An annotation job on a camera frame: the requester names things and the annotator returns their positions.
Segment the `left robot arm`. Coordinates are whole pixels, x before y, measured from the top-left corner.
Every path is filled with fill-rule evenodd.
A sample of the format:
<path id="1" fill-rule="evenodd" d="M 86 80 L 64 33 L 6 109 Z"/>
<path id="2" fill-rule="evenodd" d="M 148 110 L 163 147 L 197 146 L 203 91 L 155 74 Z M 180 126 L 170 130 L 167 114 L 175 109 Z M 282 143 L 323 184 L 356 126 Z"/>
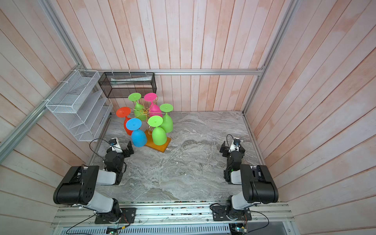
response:
<path id="1" fill-rule="evenodd" d="M 109 149 L 104 157 L 104 169 L 97 165 L 72 166 L 53 194 L 55 204 L 82 207 L 95 212 L 95 224 L 132 224 L 135 208 L 121 208 L 115 198 L 104 196 L 96 191 L 96 186 L 119 185 L 126 171 L 125 158 L 134 154 L 132 143 L 127 148 L 120 147 L 118 139 L 109 141 Z"/>

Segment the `blue wine glass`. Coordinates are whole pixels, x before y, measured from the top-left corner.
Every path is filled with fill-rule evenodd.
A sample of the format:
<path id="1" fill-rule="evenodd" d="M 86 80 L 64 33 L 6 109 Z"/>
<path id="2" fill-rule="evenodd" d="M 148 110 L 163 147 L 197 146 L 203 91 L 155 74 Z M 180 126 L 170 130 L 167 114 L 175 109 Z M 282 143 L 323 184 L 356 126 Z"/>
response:
<path id="1" fill-rule="evenodd" d="M 126 123 L 126 128 L 132 131 L 131 139 L 135 147 L 143 147 L 147 143 L 146 134 L 141 130 L 141 127 L 142 121 L 138 118 L 132 118 Z"/>

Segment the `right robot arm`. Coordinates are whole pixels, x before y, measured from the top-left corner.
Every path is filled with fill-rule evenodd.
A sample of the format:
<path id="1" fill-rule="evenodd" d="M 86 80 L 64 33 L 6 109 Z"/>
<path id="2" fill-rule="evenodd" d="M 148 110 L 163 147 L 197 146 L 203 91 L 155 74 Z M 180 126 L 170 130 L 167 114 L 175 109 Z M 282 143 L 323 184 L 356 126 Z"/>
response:
<path id="1" fill-rule="evenodd" d="M 246 210 L 255 204 L 276 203 L 279 200 L 277 186 L 265 165 L 243 164 L 245 149 L 238 138 L 231 144 L 224 141 L 219 150 L 226 158 L 224 179 L 228 184 L 241 185 L 242 190 L 227 199 L 225 214 L 230 220 L 246 219 Z"/>

